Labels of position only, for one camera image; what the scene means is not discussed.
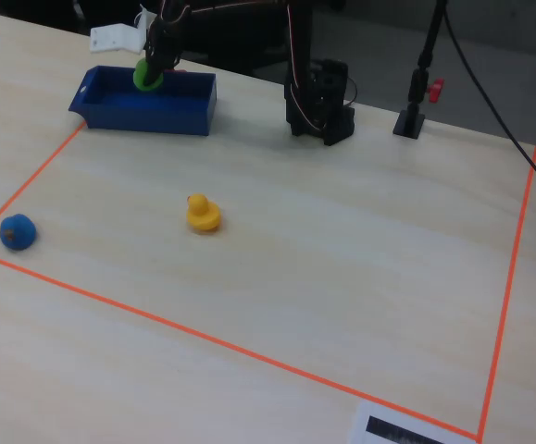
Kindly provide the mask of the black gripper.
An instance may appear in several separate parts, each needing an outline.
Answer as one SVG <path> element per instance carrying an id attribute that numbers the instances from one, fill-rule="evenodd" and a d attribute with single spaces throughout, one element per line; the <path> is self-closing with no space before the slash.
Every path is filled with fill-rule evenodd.
<path id="1" fill-rule="evenodd" d="M 147 32 L 144 46 L 142 85 L 155 89 L 163 81 L 163 72 L 174 70 L 180 63 L 184 25 L 190 16 L 186 1 L 162 1 L 158 14 Z"/>

